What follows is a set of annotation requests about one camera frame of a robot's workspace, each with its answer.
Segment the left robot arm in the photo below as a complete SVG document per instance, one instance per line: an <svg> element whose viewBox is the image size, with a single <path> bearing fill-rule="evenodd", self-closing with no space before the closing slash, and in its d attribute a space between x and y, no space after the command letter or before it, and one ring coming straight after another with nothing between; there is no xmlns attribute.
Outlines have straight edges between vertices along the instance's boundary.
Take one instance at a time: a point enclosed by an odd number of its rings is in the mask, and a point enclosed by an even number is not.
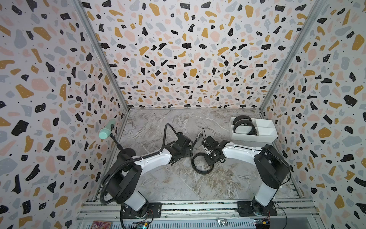
<svg viewBox="0 0 366 229"><path fill-rule="evenodd" d="M172 166L180 159L189 157L192 148L193 142L178 133L176 141L154 153L132 156L132 149L122 150L103 178L100 202L104 205L111 202L124 204L138 213L147 211L148 200L136 190L140 176L161 166Z"/></svg>

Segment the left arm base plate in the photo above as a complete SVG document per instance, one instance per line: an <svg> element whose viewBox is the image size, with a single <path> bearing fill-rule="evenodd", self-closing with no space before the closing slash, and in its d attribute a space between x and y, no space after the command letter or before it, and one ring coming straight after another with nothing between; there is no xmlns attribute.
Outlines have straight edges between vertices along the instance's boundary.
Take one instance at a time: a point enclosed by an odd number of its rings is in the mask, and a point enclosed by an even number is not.
<svg viewBox="0 0 366 229"><path fill-rule="evenodd" d="M134 210L132 207L123 204L120 217L123 219L159 219L162 213L161 202L147 202L141 209Z"/></svg>

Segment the long black belt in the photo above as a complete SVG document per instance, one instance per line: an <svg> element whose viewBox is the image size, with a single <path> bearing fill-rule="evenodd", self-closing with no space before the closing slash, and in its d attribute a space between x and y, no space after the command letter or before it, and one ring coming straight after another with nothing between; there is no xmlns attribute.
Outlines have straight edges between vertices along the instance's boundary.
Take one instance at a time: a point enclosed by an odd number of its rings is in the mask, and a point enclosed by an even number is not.
<svg viewBox="0 0 366 229"><path fill-rule="evenodd" d="M242 119L235 122L233 126L233 133L243 135L257 135L257 130L253 122L248 119Z"/></svg>
<svg viewBox="0 0 366 229"><path fill-rule="evenodd" d="M213 169L214 165L209 163L210 155L206 152L195 152L198 148L198 143L202 137L199 135L195 138L190 149L190 162L192 169L200 175L208 175Z"/></svg>

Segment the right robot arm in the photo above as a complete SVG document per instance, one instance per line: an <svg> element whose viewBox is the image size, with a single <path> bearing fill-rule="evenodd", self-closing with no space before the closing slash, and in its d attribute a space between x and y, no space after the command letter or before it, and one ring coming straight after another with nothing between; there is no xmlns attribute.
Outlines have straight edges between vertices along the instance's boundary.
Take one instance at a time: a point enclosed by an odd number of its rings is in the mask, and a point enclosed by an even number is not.
<svg viewBox="0 0 366 229"><path fill-rule="evenodd" d="M290 174L290 166L277 150L269 144L263 147L247 147L223 140L218 142L211 136L202 141L206 151L205 160L209 165L235 159L255 165L262 179L259 191L254 197L254 204L268 206L280 186L286 183L285 178Z"/></svg>

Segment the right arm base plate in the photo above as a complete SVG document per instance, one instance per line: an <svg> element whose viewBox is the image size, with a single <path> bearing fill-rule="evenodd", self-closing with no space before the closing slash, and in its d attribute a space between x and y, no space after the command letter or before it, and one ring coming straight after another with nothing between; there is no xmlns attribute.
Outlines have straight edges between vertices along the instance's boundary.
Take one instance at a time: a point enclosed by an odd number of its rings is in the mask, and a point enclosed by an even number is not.
<svg viewBox="0 0 366 229"><path fill-rule="evenodd" d="M267 206L261 205L253 198L252 201L238 201L237 210L240 217L254 217L254 216L277 216L274 202L271 200Z"/></svg>

